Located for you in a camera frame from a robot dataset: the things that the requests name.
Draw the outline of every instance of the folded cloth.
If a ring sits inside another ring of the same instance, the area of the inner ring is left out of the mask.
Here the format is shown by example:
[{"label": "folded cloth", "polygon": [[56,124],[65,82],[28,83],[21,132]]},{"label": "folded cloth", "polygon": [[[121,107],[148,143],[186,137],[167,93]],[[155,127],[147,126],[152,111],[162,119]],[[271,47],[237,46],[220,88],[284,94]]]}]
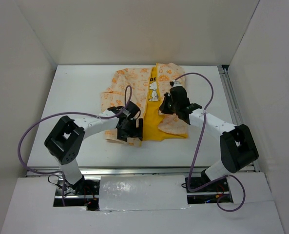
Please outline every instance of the folded cloth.
[{"label": "folded cloth", "polygon": [[[124,105],[124,92],[127,85],[133,89],[131,101],[141,110],[144,118],[143,140],[164,140],[168,138],[187,138],[187,124],[175,115],[159,115],[158,108],[164,99],[164,93],[171,88],[169,82],[184,74],[184,70],[173,64],[157,64],[154,68],[126,68],[117,71],[112,84],[101,93],[101,109]],[[105,131],[105,138],[118,140],[117,129]],[[138,138],[128,138],[129,145],[140,146]]]}]

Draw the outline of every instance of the white wall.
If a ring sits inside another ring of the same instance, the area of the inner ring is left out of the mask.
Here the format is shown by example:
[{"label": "white wall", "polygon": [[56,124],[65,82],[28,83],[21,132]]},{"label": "white wall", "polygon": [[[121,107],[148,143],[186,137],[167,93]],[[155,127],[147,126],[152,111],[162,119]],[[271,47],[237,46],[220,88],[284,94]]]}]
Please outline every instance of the white wall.
[{"label": "white wall", "polygon": [[258,0],[15,0],[57,64],[229,64]]},{"label": "white wall", "polygon": [[289,0],[261,0],[229,75],[289,234]]},{"label": "white wall", "polygon": [[[17,143],[40,117],[52,77],[53,69],[18,7],[11,0],[0,0],[0,231],[22,175]],[[24,145],[25,159],[32,139]]]}]

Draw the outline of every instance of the yellow shirt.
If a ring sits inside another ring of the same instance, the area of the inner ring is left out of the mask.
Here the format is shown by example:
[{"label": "yellow shirt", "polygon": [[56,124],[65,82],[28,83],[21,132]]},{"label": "yellow shirt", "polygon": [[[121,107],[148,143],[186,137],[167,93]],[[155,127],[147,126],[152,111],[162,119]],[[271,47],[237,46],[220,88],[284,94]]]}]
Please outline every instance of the yellow shirt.
[{"label": "yellow shirt", "polygon": [[165,117],[165,115],[158,114],[158,108],[162,104],[161,100],[162,98],[158,90],[157,66],[156,66],[152,69],[151,72],[146,112],[143,119],[143,140],[162,141],[164,139],[170,138],[187,138],[188,134],[174,135],[163,132],[158,128],[158,125]]}]

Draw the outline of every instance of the orange patterned fabric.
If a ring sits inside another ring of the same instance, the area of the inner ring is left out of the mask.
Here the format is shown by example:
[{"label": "orange patterned fabric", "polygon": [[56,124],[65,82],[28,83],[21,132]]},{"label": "orange patterned fabric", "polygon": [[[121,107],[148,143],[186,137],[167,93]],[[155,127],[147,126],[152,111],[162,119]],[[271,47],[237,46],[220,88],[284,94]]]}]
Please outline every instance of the orange patterned fabric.
[{"label": "orange patterned fabric", "polygon": [[[141,110],[141,118],[144,118],[148,100],[149,84],[152,68],[126,68],[117,71],[112,79],[112,85],[105,92],[101,93],[101,110],[105,111],[111,106],[124,104],[124,92],[127,85],[133,89],[131,101]],[[157,64],[157,83],[161,98],[164,93],[171,88],[169,82],[184,73],[184,70],[173,64]],[[188,133],[187,124],[179,120],[176,116],[165,115],[158,128],[166,133],[175,135],[186,135]],[[105,131],[105,138],[109,140],[120,141],[116,138],[117,130]],[[140,146],[141,141],[138,138],[129,138],[127,144]]]}]

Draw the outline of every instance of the snoopy graphic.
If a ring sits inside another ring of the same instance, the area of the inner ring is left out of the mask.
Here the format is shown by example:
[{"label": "snoopy graphic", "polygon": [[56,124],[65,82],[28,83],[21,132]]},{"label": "snoopy graphic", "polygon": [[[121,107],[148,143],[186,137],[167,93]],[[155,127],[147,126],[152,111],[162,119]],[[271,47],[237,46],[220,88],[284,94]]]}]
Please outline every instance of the snoopy graphic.
[{"label": "snoopy graphic", "polygon": [[151,99],[149,101],[158,101],[158,95],[157,95],[157,83],[154,81],[150,84],[150,89],[153,90],[151,94]]}]

